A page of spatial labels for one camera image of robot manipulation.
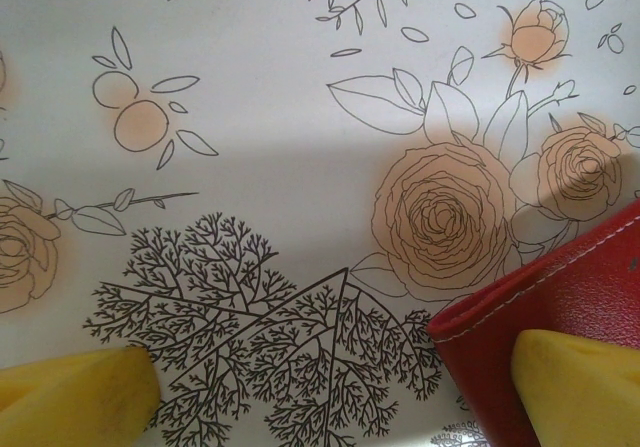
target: tree illustration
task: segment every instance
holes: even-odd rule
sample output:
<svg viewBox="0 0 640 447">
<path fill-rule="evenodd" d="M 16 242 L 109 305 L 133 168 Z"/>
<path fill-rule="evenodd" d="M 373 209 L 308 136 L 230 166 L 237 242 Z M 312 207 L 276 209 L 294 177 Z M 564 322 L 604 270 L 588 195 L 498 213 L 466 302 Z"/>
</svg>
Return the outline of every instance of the tree illustration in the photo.
<svg viewBox="0 0 640 447">
<path fill-rule="evenodd" d="M 102 282 L 84 327 L 146 347 L 171 376 L 152 420 L 170 446 L 224 445 L 258 402 L 281 446 L 355 445 L 389 433 L 391 386 L 426 400 L 441 361 L 426 311 L 398 317 L 339 270 L 297 288 L 267 267 L 278 255 L 244 222 L 217 213 L 183 231 L 132 235 L 130 285 Z"/>
</svg>

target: coloring page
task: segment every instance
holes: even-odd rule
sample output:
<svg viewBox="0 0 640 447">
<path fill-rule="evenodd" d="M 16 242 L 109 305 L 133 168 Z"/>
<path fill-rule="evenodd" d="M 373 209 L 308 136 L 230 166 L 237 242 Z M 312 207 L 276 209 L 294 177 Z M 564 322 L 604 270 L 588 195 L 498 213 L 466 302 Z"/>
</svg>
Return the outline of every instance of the coloring page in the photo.
<svg viewBox="0 0 640 447">
<path fill-rule="evenodd" d="M 640 196 L 639 11 L 0 0 L 0 367 L 145 347 L 141 447 L 488 447 L 425 326 Z"/>
</svg>

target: flower illustration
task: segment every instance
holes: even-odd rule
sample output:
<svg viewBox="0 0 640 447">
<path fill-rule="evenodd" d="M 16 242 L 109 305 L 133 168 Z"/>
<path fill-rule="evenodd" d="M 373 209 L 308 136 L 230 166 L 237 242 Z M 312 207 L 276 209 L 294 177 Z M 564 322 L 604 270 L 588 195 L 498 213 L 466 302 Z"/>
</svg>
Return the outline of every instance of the flower illustration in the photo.
<svg viewBox="0 0 640 447">
<path fill-rule="evenodd" d="M 0 313 L 40 298 L 53 283 L 58 263 L 51 221 L 8 197 L 0 198 Z"/>
<path fill-rule="evenodd" d="M 562 55 L 569 40 L 569 24 L 564 9 L 550 0 L 532 0 L 513 20 L 511 13 L 500 6 L 511 21 L 511 41 L 485 55 L 504 55 L 514 59 L 516 71 L 507 90 L 511 95 L 516 79 L 524 69 L 525 82 L 529 78 L 529 68 L 541 69 L 540 64 L 557 59 Z"/>
<path fill-rule="evenodd" d="M 456 140 L 407 150 L 376 195 L 373 234 L 421 300 L 494 280 L 514 247 L 508 170 L 483 146 Z"/>
<path fill-rule="evenodd" d="M 143 203 L 166 209 L 165 201 L 196 194 L 136 198 L 135 189 L 129 188 L 112 202 L 98 205 L 72 207 L 55 199 L 55 211 L 45 215 L 44 201 L 34 191 L 9 180 L 4 181 L 4 186 L 12 197 L 0 197 L 0 314 L 39 299 L 53 285 L 58 267 L 55 241 L 60 238 L 53 221 L 69 221 L 82 232 L 124 236 L 126 231 L 114 213 Z"/>
<path fill-rule="evenodd" d="M 606 137 L 604 124 L 580 116 L 586 125 L 567 130 L 552 117 L 557 132 L 542 144 L 542 154 L 525 157 L 513 172 L 518 198 L 552 219 L 591 220 L 620 196 L 620 147 Z"/>
</svg>

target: red wallet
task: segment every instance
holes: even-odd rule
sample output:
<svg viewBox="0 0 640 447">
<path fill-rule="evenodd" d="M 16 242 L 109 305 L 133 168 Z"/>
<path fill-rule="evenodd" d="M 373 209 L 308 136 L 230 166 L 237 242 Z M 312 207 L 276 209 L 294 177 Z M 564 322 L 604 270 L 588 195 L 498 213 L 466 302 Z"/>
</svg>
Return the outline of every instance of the red wallet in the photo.
<svg viewBox="0 0 640 447">
<path fill-rule="evenodd" d="M 640 349 L 640 201 L 439 313 L 427 330 L 492 447 L 539 447 L 511 381 L 517 335 Z"/>
</svg>

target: wallet stitching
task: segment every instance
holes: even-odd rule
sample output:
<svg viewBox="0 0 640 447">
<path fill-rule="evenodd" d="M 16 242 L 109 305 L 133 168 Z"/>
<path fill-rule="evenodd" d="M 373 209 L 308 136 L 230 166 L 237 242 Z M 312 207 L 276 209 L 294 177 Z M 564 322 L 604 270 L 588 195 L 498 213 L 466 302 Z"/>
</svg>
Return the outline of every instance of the wallet stitching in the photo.
<svg viewBox="0 0 640 447">
<path fill-rule="evenodd" d="M 463 330 L 462 332 L 460 332 L 459 334 L 455 334 L 452 335 L 450 337 L 444 338 L 444 339 L 440 339 L 440 340 L 433 340 L 436 344 L 442 344 L 444 342 L 449 342 L 450 340 L 453 339 L 457 339 L 458 337 L 462 337 L 463 335 L 468 334 L 469 332 L 473 331 L 476 327 L 478 327 L 480 324 L 483 324 L 486 320 L 489 319 L 489 317 L 493 316 L 493 314 L 495 314 L 497 311 L 499 311 L 500 309 L 502 309 L 503 307 L 506 307 L 507 305 L 513 303 L 518 297 L 531 292 L 532 290 L 534 290 L 537 286 L 539 286 L 540 284 L 542 284 L 543 282 L 549 280 L 551 277 L 553 277 L 554 275 L 556 275 L 558 272 L 561 272 L 562 270 L 566 269 L 568 266 L 570 266 L 571 264 L 573 264 L 574 262 L 576 262 L 577 260 L 581 259 L 582 257 L 588 255 L 589 253 L 593 252 L 594 250 L 596 250 L 598 247 L 600 247 L 602 244 L 608 242 L 609 240 L 611 240 L 612 238 L 614 238 L 616 235 L 618 235 L 619 233 L 621 233 L 622 231 L 624 231 L 625 229 L 627 229 L 628 227 L 632 226 L 634 223 L 636 223 L 638 220 L 640 220 L 640 215 L 637 216 L 636 218 L 630 220 L 629 222 L 627 222 L 626 224 L 624 224 L 622 227 L 620 227 L 618 230 L 616 230 L 615 232 L 612 232 L 611 234 L 607 235 L 604 239 L 600 240 L 599 242 L 597 242 L 595 245 L 593 245 L 592 247 L 588 248 L 587 250 L 585 250 L 584 252 L 581 252 L 579 255 L 575 256 L 573 259 L 571 259 L 569 262 L 567 262 L 566 264 L 561 265 L 560 267 L 558 267 L 557 269 L 555 269 L 554 271 L 550 272 L 549 274 L 545 275 L 544 277 L 542 277 L 540 280 L 536 281 L 534 284 L 532 284 L 531 286 L 527 287 L 524 290 L 521 290 L 519 292 L 516 292 L 510 299 L 506 300 L 505 302 L 503 302 L 502 304 L 498 305 L 495 309 L 491 310 L 490 312 L 487 312 L 484 317 L 482 317 L 480 320 L 478 320 L 475 324 L 473 324 L 471 327 L 469 327 L 466 330 Z"/>
</svg>

